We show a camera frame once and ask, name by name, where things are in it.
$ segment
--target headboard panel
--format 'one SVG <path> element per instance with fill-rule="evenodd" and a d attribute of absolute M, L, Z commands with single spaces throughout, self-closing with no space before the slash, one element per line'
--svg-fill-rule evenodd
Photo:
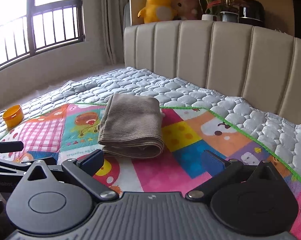
<path fill-rule="evenodd" d="M 125 65 L 180 77 L 301 123 L 301 40 L 251 25 L 170 21 L 127 27 Z"/>

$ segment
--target curtain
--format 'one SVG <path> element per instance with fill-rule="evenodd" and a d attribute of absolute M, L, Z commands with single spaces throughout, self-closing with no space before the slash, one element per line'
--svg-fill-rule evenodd
<path fill-rule="evenodd" d="M 110 64 L 124 63 L 124 7 L 129 0 L 101 0 L 104 43 Z"/>

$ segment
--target plush toy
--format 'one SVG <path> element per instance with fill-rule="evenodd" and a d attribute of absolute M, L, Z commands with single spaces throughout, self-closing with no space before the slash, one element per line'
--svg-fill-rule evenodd
<path fill-rule="evenodd" d="M 197 0 L 172 0 L 172 8 L 177 10 L 180 20 L 197 20 Z"/>
<path fill-rule="evenodd" d="M 144 23 L 171 21 L 177 11 L 171 7 L 172 0 L 146 0 L 146 6 L 138 13 L 144 18 Z"/>

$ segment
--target folded striped cloth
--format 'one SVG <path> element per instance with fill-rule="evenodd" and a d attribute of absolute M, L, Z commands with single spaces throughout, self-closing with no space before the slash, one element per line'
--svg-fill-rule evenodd
<path fill-rule="evenodd" d="M 113 94 L 100 121 L 105 155 L 153 158 L 162 153 L 162 116 L 153 97 Z"/>

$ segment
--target silver screw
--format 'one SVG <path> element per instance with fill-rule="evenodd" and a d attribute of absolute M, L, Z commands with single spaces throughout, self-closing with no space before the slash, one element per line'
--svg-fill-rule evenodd
<path fill-rule="evenodd" d="M 190 198 L 202 198 L 204 196 L 204 192 L 199 190 L 192 190 L 188 193 L 188 197 Z"/>
<path fill-rule="evenodd" d="M 107 191 L 100 193 L 100 196 L 102 198 L 110 199 L 110 198 L 113 198 L 114 196 L 116 196 L 116 192 L 107 190 Z"/>

